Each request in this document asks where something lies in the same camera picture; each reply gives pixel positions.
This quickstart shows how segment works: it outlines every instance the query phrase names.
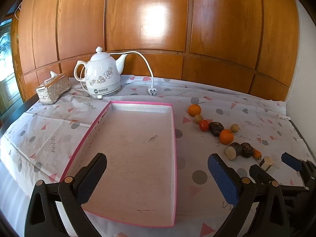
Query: pink tray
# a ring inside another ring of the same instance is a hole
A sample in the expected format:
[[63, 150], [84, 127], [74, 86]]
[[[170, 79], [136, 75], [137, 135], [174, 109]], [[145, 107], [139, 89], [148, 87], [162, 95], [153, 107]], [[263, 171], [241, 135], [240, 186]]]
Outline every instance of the pink tray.
[[171, 104], [112, 101], [78, 145], [61, 180], [98, 153], [107, 168], [85, 211], [148, 227], [174, 226], [176, 148]]

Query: red tomato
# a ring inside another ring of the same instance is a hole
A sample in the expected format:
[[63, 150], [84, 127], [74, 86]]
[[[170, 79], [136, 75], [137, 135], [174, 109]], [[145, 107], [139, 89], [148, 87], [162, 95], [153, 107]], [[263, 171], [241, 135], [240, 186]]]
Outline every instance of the red tomato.
[[205, 132], [209, 129], [209, 124], [205, 119], [200, 121], [199, 126], [203, 132]]

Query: kettle lid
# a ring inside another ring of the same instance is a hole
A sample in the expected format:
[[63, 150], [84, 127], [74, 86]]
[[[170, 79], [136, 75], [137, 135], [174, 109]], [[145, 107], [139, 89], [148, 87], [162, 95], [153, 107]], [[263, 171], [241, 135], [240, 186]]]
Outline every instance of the kettle lid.
[[97, 53], [92, 55], [90, 61], [98, 61], [98, 60], [106, 59], [110, 56], [107, 52], [102, 52], [102, 47], [100, 46], [98, 46], [97, 49], [95, 49], [95, 51]]

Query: white wall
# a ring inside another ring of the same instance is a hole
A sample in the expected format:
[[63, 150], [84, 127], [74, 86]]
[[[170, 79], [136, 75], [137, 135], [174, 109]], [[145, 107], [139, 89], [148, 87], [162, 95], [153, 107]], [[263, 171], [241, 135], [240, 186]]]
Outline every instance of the white wall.
[[316, 26], [298, 0], [296, 5], [300, 38], [286, 109], [287, 115], [316, 155]]

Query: white ceramic kettle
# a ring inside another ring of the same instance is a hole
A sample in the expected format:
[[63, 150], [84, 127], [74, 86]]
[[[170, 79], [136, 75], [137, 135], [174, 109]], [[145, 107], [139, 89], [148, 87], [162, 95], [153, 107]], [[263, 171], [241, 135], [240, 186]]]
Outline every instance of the white ceramic kettle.
[[[86, 91], [91, 98], [100, 99], [121, 90], [121, 73], [127, 54], [123, 54], [115, 60], [108, 53], [102, 52], [100, 46], [95, 51], [97, 53], [91, 57], [90, 61], [77, 62], [74, 76], [78, 81], [86, 82]], [[77, 69], [81, 64], [85, 67], [84, 78], [77, 76]]]

